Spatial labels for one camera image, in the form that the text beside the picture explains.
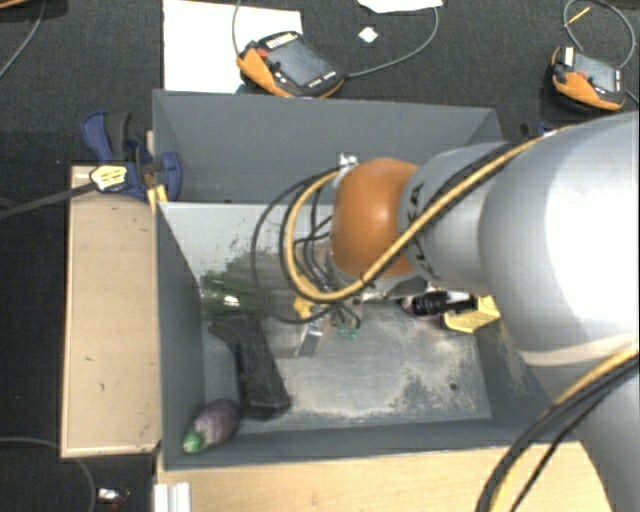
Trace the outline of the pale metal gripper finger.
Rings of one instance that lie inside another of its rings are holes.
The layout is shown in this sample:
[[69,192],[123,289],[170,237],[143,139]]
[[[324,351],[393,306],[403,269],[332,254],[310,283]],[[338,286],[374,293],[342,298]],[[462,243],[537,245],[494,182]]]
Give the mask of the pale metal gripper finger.
[[304,326],[301,343],[298,350],[299,357],[312,357],[316,351],[317,345],[324,334],[323,321],[314,320]]

